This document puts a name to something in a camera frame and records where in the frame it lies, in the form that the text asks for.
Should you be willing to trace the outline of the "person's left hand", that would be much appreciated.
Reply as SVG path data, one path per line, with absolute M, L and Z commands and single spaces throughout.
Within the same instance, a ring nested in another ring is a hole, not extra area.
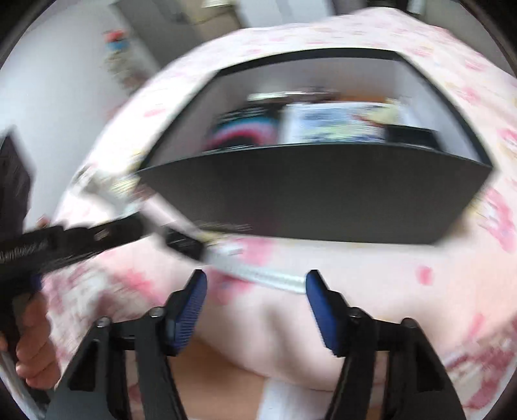
M 60 369 L 50 338 L 47 300 L 42 293 L 29 300 L 21 322 L 23 331 L 16 348 L 17 375 L 31 388 L 49 390 L 58 383 Z

